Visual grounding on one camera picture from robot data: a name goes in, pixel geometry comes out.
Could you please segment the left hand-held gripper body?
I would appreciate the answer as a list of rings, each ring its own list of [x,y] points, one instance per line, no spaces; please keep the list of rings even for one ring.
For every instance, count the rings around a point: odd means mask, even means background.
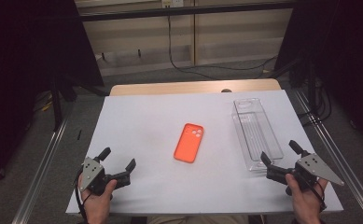
[[[80,185],[80,191],[88,189],[91,193],[95,195],[102,195],[105,192],[105,187],[111,180],[116,180],[117,185],[115,189],[120,189],[131,184],[131,173],[120,172],[115,175],[107,175],[105,173],[105,168],[96,160],[87,157],[82,164],[82,181]]]

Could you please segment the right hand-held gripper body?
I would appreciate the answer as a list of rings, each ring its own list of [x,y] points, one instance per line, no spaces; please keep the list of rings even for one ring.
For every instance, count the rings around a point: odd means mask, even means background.
[[[343,186],[344,182],[315,153],[302,156],[295,162],[294,168],[281,168],[275,165],[266,166],[266,177],[286,185],[286,174],[294,175],[301,189],[313,187],[318,177]]]

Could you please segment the clear plastic box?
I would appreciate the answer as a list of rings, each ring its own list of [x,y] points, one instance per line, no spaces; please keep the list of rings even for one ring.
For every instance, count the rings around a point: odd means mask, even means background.
[[[250,172],[266,169],[261,153],[269,158],[270,164],[278,163],[283,150],[277,141],[266,112],[258,98],[233,101],[232,119],[241,145],[246,168]]]

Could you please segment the orange phone case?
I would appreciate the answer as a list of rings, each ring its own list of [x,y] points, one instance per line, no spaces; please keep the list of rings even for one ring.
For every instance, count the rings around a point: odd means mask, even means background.
[[[196,159],[203,134],[203,126],[186,123],[176,145],[174,158],[178,161],[193,163]]]

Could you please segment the person's left hand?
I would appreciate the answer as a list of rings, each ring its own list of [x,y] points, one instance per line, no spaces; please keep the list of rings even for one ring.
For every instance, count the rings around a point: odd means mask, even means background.
[[[105,192],[100,196],[91,193],[88,189],[80,192],[88,224],[107,224],[111,196],[116,185],[116,180],[108,182]]]

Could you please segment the person's right hand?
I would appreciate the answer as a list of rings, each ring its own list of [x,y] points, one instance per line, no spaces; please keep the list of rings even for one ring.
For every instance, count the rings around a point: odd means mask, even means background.
[[[286,182],[292,192],[292,205],[298,224],[324,224],[320,217],[320,200],[311,190],[301,191],[292,174],[286,175]]]

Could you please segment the white table sheet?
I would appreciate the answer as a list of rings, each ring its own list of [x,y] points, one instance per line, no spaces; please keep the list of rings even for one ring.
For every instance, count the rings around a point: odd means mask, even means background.
[[[284,91],[247,91],[105,98],[87,154],[106,147],[103,166],[109,174],[135,159],[131,184],[117,189],[114,215],[233,215],[289,212],[284,185],[250,172],[232,119],[233,101],[258,98],[266,112],[288,168],[298,156],[290,140],[312,151],[305,131]],[[193,163],[174,152],[186,123],[204,134]]]

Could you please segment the black metal stand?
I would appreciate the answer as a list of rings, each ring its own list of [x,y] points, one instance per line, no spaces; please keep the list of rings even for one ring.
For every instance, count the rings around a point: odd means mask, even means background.
[[[74,102],[77,94],[73,89],[72,78],[68,75],[54,75],[50,82],[50,92],[54,111],[54,132],[57,132],[63,122],[60,96],[66,102]]]

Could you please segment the wooden table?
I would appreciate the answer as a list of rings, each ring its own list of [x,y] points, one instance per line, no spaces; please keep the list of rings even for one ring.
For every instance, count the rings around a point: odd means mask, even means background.
[[[128,84],[114,86],[110,96],[182,94],[207,92],[279,91],[280,84],[273,78],[169,83]]]

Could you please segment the black curtain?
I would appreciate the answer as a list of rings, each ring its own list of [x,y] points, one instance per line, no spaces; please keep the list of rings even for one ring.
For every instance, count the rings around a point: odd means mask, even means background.
[[[35,97],[81,83],[101,86],[76,0],[0,0],[0,170],[33,116]]]
[[[276,69],[309,65],[363,132],[363,0],[295,0]]]

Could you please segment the black horizontal bar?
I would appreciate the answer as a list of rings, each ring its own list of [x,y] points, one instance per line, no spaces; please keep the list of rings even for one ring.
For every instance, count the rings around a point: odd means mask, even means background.
[[[279,2],[248,3],[237,5],[199,6],[199,7],[174,7],[160,9],[144,9],[121,12],[88,13],[78,17],[80,21],[114,21],[127,19],[142,19],[168,16],[200,15],[212,13],[228,13],[240,11],[259,11],[293,8],[296,0]]]

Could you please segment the metal floor rail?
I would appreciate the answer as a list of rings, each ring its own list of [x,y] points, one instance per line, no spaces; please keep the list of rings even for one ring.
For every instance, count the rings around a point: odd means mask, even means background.
[[[321,144],[326,149],[332,162],[335,164],[337,173],[344,180],[344,187],[350,191],[350,197],[356,201],[358,209],[363,212],[363,184],[342,154],[341,149],[333,140],[322,119],[310,112],[307,96],[301,90],[295,90],[295,95],[300,106],[306,113],[308,121],[303,126],[314,128],[316,135],[320,138]]]
[[[73,103],[66,104],[64,106],[63,112],[61,113],[63,117],[61,118],[60,125],[58,126],[57,130],[54,131],[52,134],[43,159],[41,160],[38,169],[35,172],[35,176],[28,188],[28,191],[23,197],[21,205],[19,206],[19,209],[14,216],[11,224],[28,224],[28,220],[30,219],[30,216],[34,210],[36,200],[40,194],[46,176],[49,172],[49,167],[63,138],[63,133],[66,129],[73,107]]]

